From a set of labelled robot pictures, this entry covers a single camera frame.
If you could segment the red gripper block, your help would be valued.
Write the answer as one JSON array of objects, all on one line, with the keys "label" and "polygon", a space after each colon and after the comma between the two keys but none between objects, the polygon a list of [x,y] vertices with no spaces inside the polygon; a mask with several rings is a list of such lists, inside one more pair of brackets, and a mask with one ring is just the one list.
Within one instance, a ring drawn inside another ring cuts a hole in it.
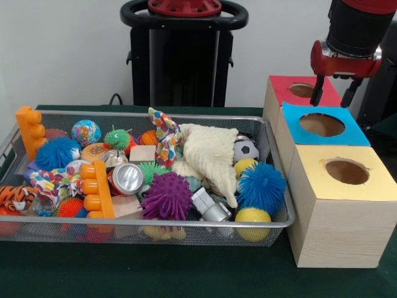
[{"label": "red gripper block", "polygon": [[352,80],[341,101],[341,107],[347,108],[364,78],[373,76],[380,68],[382,49],[377,47],[375,53],[370,57],[352,58],[332,51],[325,41],[317,40],[311,49],[310,60],[311,68],[317,76],[310,104],[312,106],[319,105],[323,95],[325,76],[341,76],[341,79]]}]

